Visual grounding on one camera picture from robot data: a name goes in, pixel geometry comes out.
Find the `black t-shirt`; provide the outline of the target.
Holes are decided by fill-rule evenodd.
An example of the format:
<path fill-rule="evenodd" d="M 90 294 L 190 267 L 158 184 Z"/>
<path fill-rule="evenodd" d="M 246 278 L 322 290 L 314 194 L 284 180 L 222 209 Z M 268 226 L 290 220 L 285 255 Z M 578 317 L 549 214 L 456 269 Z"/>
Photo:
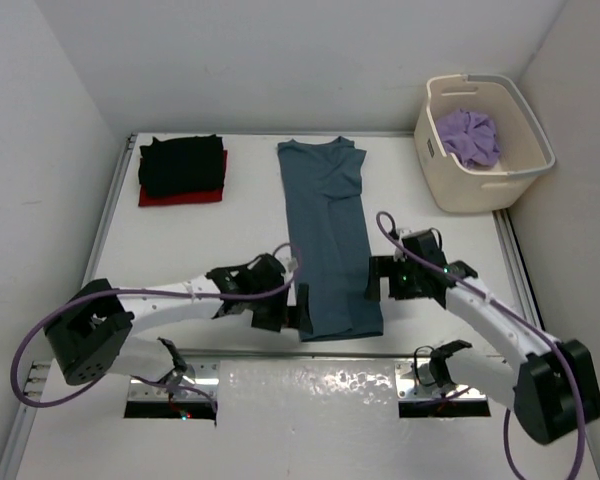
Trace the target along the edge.
<path fill-rule="evenodd" d="M 210 192 L 224 186 L 223 138 L 217 135 L 152 138 L 140 146 L 138 178 L 153 198 Z"/>

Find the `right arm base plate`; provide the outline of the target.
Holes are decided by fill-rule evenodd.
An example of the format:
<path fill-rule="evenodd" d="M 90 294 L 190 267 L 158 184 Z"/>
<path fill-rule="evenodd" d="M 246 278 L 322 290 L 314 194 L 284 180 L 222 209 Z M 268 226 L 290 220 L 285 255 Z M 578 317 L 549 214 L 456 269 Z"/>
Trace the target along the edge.
<path fill-rule="evenodd" d="M 438 399 L 469 401 L 486 400 L 475 388 L 463 384 L 438 387 L 428 371 L 429 357 L 406 357 L 394 363 L 394 383 L 399 401 L 430 402 Z"/>

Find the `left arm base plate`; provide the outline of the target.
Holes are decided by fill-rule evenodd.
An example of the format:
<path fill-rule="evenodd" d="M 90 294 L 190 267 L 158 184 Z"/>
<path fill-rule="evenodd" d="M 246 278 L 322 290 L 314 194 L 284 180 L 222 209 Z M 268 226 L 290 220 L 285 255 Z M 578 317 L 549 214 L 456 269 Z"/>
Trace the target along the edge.
<path fill-rule="evenodd" d="M 146 383 L 132 378 L 127 399 L 130 401 L 166 402 L 172 394 L 177 401 L 215 400 L 220 381 L 220 363 L 193 358 L 184 374 Z"/>

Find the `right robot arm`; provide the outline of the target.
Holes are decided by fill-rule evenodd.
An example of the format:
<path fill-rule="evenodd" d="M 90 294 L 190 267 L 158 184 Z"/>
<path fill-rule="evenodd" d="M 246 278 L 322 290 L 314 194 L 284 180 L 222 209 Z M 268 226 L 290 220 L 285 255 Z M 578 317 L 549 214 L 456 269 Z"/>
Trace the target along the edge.
<path fill-rule="evenodd" d="M 412 363 L 416 405 L 426 407 L 435 396 L 447 399 L 466 385 L 511 410 L 541 445 L 600 418 L 600 390 L 584 344 L 534 331 L 491 294 L 472 267 L 447 261 L 434 230 L 386 236 L 396 251 L 370 258 L 366 298 L 380 301 L 380 281 L 387 279 L 390 298 L 436 301 L 497 353 L 489 358 L 465 340 L 433 348 L 426 363 Z"/>

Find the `red t-shirt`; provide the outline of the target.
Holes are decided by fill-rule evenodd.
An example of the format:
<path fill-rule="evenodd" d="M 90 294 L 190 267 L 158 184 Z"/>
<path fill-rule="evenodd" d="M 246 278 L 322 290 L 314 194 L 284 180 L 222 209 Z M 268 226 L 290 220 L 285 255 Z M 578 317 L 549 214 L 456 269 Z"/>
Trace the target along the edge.
<path fill-rule="evenodd" d="M 142 157 L 138 169 L 140 207 L 212 204 L 223 200 L 228 152 L 202 156 Z"/>

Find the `purple t-shirt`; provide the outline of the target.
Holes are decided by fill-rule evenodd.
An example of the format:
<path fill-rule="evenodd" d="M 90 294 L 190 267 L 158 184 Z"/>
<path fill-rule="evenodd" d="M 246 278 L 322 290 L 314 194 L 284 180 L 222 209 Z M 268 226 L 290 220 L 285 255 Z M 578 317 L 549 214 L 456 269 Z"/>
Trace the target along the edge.
<path fill-rule="evenodd" d="M 488 115 L 457 109 L 437 119 L 435 126 L 445 152 L 465 168 L 493 168 L 498 163 L 497 129 Z"/>

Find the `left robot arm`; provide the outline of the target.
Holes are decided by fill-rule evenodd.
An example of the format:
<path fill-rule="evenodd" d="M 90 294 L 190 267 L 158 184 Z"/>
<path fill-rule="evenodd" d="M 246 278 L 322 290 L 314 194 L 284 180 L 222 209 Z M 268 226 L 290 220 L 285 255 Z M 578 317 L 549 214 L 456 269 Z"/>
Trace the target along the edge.
<path fill-rule="evenodd" d="M 298 281 L 299 269 L 298 258 L 265 253 L 162 287 L 122 289 L 96 279 L 52 315 L 44 334 L 69 385 L 107 373 L 162 383 L 188 366 L 173 341 L 140 339 L 145 330 L 248 311 L 256 329 L 312 333 L 309 287 Z"/>

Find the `cream laundry basket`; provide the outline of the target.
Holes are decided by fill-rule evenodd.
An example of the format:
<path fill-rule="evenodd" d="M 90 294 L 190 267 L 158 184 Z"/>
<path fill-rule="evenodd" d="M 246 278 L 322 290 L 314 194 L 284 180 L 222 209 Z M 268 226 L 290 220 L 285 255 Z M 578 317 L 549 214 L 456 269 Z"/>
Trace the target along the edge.
<path fill-rule="evenodd" d="M 506 209 L 556 162 L 516 84 L 502 75 L 429 79 L 414 140 L 436 204 L 459 214 Z"/>

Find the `blue-grey t-shirt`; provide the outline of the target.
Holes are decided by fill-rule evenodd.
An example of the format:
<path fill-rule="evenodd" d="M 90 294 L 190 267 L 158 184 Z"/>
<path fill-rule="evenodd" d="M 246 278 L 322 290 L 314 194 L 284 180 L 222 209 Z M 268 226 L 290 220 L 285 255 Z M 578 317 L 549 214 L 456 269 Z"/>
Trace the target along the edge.
<path fill-rule="evenodd" d="M 363 211 L 366 151 L 344 137 L 324 144 L 277 146 L 289 239 L 301 257 L 298 280 L 309 286 L 311 333 L 304 342 L 377 337 L 378 303 L 365 298 L 371 249 Z"/>

